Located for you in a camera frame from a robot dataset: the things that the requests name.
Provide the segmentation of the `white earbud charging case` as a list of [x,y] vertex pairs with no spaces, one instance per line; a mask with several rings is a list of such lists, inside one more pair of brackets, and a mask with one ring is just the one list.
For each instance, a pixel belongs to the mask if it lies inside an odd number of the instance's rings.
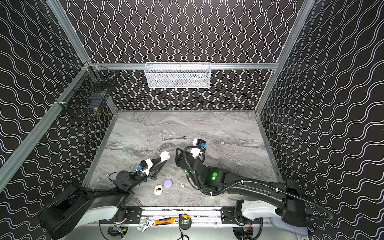
[[161,162],[165,162],[170,159],[170,154],[169,152],[162,152],[160,155]]

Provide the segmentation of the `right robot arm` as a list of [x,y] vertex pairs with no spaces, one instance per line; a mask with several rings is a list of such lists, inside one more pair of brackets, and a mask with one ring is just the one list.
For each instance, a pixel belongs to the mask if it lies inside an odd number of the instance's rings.
[[272,183],[237,175],[225,169],[207,167],[199,157],[194,157],[193,146],[176,149],[176,166],[186,172],[191,185],[202,194],[216,197],[224,193],[237,194],[263,201],[274,206],[275,214],[282,221],[304,227],[307,218],[330,221],[333,214],[325,207],[307,200],[302,188],[292,180]]

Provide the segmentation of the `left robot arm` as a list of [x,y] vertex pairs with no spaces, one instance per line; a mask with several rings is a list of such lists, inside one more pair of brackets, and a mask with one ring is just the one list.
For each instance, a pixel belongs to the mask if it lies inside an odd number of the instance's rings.
[[126,205],[135,194],[134,187],[149,179],[155,180],[169,158],[169,153],[163,152],[159,158],[141,161],[134,172],[117,172],[111,189],[91,189],[80,184],[69,186],[40,210],[40,226],[53,240],[58,240],[88,223],[124,222]]

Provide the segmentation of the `purple earbud charging case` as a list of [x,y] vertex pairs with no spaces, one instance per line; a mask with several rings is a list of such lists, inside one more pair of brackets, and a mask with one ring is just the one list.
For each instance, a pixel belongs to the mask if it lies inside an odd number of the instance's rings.
[[164,181],[164,188],[166,188],[166,189],[170,189],[172,186],[173,186],[173,181],[172,181],[172,180],[170,180],[170,179],[166,179],[166,180]]

